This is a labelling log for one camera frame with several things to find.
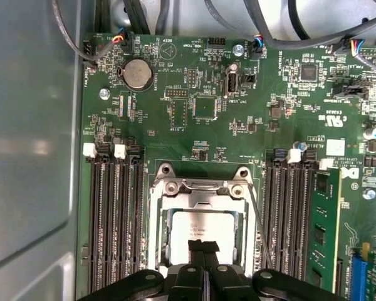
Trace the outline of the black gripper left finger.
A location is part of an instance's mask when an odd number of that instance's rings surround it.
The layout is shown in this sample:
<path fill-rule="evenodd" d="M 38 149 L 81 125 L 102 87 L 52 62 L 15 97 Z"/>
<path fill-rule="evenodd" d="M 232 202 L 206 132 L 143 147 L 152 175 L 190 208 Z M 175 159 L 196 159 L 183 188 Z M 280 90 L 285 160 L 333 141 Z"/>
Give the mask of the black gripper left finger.
<path fill-rule="evenodd" d="M 166 277 L 141 270 L 81 298 L 81 300 L 202 300 L 202 241 L 188 241 L 190 262 L 173 266 Z"/>

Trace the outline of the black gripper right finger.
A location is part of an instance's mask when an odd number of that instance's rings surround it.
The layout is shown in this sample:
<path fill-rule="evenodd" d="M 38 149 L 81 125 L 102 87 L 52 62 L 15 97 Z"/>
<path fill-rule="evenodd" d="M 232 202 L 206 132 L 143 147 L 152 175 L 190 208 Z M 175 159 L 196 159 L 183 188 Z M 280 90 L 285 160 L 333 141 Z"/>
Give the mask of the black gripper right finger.
<path fill-rule="evenodd" d="M 334 293 L 276 270 L 263 269 L 251 278 L 234 265 L 220 264 L 215 241 L 204 242 L 206 268 L 218 300 L 341 300 Z"/>

